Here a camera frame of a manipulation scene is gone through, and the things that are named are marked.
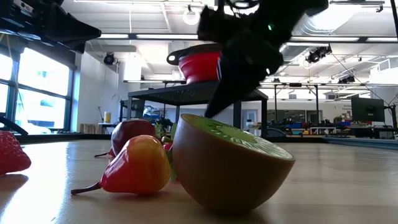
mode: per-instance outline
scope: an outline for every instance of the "apple stem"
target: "apple stem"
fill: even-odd
[[[102,153],[102,154],[95,155],[94,158],[97,158],[97,157],[100,157],[100,156],[106,156],[108,154],[109,154],[108,152],[105,152],[105,153]]]
[[[101,184],[99,182],[97,182],[95,185],[92,185],[90,187],[86,187],[86,188],[83,188],[83,189],[73,189],[73,190],[70,191],[70,193],[72,195],[76,195],[76,194],[81,194],[81,193],[85,193],[85,192],[90,192],[92,190],[98,190],[98,189],[101,189],[101,188],[102,188]]]

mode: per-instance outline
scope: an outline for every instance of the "shelf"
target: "shelf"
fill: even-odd
[[[134,91],[130,92],[128,97],[174,106],[207,104],[216,91],[217,84],[218,82],[205,82],[155,90]],[[261,100],[268,100],[268,96],[260,90],[254,90],[245,96],[242,101]]]

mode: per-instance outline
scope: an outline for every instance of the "yellow container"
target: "yellow container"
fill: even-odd
[[[111,122],[111,112],[106,112],[105,111],[104,122],[105,123],[110,123]]]

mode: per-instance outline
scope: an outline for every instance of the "strawberry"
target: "strawberry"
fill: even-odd
[[[31,161],[18,140],[7,131],[0,131],[0,175],[28,169]]]

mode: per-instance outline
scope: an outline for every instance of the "toy fruit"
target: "toy fruit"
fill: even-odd
[[[111,136],[111,151],[103,154],[95,155],[94,157],[111,155],[117,156],[125,143],[136,136],[147,134],[156,136],[155,127],[145,120],[129,120],[119,123],[112,132]]]
[[[170,166],[160,141],[148,135],[136,136],[107,166],[102,179],[73,195],[103,188],[107,192],[149,195],[162,189],[170,179]]]
[[[170,138],[168,138],[166,136],[163,136],[162,137],[162,143],[163,144],[165,144],[165,143],[173,143],[173,139],[170,139]]]
[[[97,157],[100,157],[100,156],[106,156],[106,155],[110,155],[111,157],[116,157],[114,152],[113,152],[113,150],[112,150],[112,148],[111,148],[109,150],[109,152],[105,152],[105,153],[102,153],[102,154],[95,155],[94,158],[97,158]]]
[[[18,140],[7,131],[0,131],[0,175],[28,169],[31,161]]]
[[[166,143],[163,145],[164,151],[169,151],[171,147],[173,146],[173,143]]]
[[[244,213],[268,200],[294,157],[260,137],[201,116],[183,114],[173,164],[184,189],[214,212]]]

